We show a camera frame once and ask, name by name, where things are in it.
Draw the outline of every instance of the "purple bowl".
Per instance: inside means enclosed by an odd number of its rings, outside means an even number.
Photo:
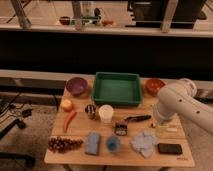
[[[66,89],[73,96],[78,96],[87,89],[87,81],[81,77],[74,77],[67,82]]]

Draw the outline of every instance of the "paper cup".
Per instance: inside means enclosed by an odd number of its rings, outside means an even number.
[[[114,109],[110,105],[103,105],[99,108],[98,113],[101,118],[101,121],[105,124],[109,124],[112,121]]]

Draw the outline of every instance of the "red chili pepper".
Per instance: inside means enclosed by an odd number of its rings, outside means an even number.
[[[69,123],[75,117],[75,115],[76,115],[76,111],[75,110],[72,110],[71,112],[69,112],[67,114],[66,119],[64,120],[64,133],[67,132],[67,128],[69,126]]]

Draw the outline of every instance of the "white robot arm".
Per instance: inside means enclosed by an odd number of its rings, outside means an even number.
[[[169,121],[178,113],[213,134],[213,108],[195,100],[196,93],[197,87],[189,79],[180,79],[161,88],[157,95],[159,101],[153,109],[157,122]]]

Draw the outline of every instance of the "dish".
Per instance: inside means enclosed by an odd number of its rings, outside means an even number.
[[[146,81],[145,88],[148,93],[154,97],[157,96],[158,91],[165,86],[165,83],[157,78],[151,78]]]
[[[73,95],[78,96],[87,89],[87,81],[81,77],[74,77],[66,84],[66,89]]]
[[[92,99],[96,104],[139,105],[142,99],[139,75],[97,72]]]

